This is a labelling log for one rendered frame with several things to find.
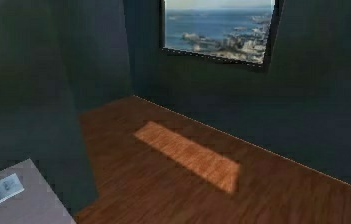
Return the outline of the black framed window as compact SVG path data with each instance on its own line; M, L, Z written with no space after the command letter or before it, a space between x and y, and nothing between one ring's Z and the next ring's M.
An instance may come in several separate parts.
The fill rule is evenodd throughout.
M159 49L266 71L285 0L160 0Z

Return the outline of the grey table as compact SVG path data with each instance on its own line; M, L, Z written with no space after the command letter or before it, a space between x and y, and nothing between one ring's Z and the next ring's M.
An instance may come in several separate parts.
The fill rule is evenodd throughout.
M77 224L31 159L0 170L15 173L24 191L0 203L0 224Z

